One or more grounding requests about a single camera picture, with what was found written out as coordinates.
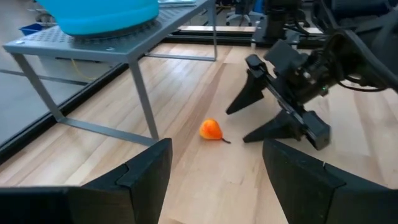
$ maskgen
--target office chair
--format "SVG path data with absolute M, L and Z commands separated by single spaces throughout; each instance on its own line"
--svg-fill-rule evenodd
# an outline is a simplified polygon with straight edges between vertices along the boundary
M 235 11 L 231 11 L 226 15 L 226 25 L 230 25 L 230 21 L 236 18 L 245 19 L 249 26 L 252 26 L 252 22 L 249 16 L 259 16 L 260 19 L 264 18 L 263 13 L 252 11 L 256 0 L 236 0 Z

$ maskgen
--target pear stem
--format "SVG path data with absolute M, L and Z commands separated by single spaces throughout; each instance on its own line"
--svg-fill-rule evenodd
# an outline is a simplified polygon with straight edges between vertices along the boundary
M 225 140 L 224 138 L 222 138 L 221 140 L 223 140 L 223 142 L 225 142 L 225 143 L 231 144 L 230 141 L 227 141 L 227 140 Z

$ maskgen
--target cable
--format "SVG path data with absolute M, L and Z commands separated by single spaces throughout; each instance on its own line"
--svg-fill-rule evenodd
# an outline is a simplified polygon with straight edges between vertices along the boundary
M 71 61 L 72 61 L 73 68 L 75 68 L 75 71 L 76 71 L 76 73 L 77 73 L 78 76 L 80 76 L 80 77 L 82 77 L 82 78 L 84 78 L 84 79 L 87 79 L 87 80 L 96 80 L 96 79 L 98 78 L 98 77 L 91 78 L 91 77 L 87 77 L 87 76 L 83 75 L 83 74 L 80 72 L 79 68 L 77 67 L 77 65 L 76 65 L 76 63 L 75 63 L 75 60 L 74 60 L 73 58 L 71 58 Z
M 296 29 L 298 30 L 298 32 L 304 34 L 304 35 L 310 35 L 310 33 L 308 31 L 306 31 L 302 26 L 300 26 L 299 24 L 299 13 L 302 12 L 304 13 L 301 9 L 298 9 L 294 16 L 293 16 L 293 23 L 296 26 Z
M 334 47 L 334 42 L 339 37 L 345 38 L 345 40 L 348 40 L 355 47 L 356 51 L 359 52 L 369 68 L 378 74 L 377 78 L 379 78 L 385 86 L 389 86 L 389 88 L 398 92 L 398 77 L 377 59 L 352 30 L 338 30 L 337 33 L 333 34 L 330 41 L 326 43 L 326 52 L 331 52 L 331 48 Z
M 339 86 L 349 89 L 349 90 L 360 91 L 360 92 L 364 92 L 364 93 L 375 93 L 375 92 L 380 92 L 380 91 L 384 91 L 387 89 L 386 87 L 366 89 L 366 88 L 356 88 L 356 87 L 344 85 L 338 77 L 344 77 L 345 79 L 347 79 L 348 76 L 344 74 L 344 70 L 343 70 L 343 66 L 341 65 L 341 62 L 339 60 L 335 60 L 336 57 L 332 52 L 330 52 L 330 55 L 333 58 L 333 63 L 335 64 L 336 73 L 340 74 L 340 76 L 335 76 L 336 82 Z

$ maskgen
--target chair leg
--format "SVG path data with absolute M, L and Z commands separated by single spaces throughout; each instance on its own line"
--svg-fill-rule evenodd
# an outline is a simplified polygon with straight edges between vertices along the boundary
M 237 15 L 237 14 L 235 14 L 235 15 L 229 16 L 229 17 L 226 19 L 226 21 L 229 22 L 229 21 L 231 21 L 231 20 L 233 20 L 233 19 L 240 18 L 241 16 L 242 16 L 242 15 Z
M 243 17 L 247 22 L 251 22 L 249 15 L 243 15 Z
M 251 12 L 249 12 L 249 16 L 260 16 L 260 17 L 262 17 L 262 16 L 264 16 L 264 14 L 260 13 L 260 12 L 251 11 Z
M 232 15 L 235 15 L 235 11 L 231 11 L 231 12 L 226 14 L 226 16 L 232 16 Z

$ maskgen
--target wooden floor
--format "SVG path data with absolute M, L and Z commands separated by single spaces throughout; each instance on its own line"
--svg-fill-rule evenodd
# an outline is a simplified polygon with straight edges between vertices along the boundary
M 162 44 L 155 52 L 210 56 L 207 45 Z M 265 50 L 219 46 L 217 62 L 162 58 L 140 61 L 155 120 L 174 144 L 172 176 L 160 223 L 287 223 L 261 157 L 262 143 L 242 137 L 279 110 L 265 99 L 227 116 L 242 88 L 249 54 Z M 333 128 L 330 146 L 283 141 L 341 169 L 398 187 L 398 97 L 390 90 L 358 93 L 339 86 L 308 103 Z M 148 135 L 134 88 L 125 72 L 69 117 Z M 219 121 L 232 144 L 200 139 L 206 118 Z M 0 166 L 0 185 L 81 185 L 146 147 L 58 124 Z

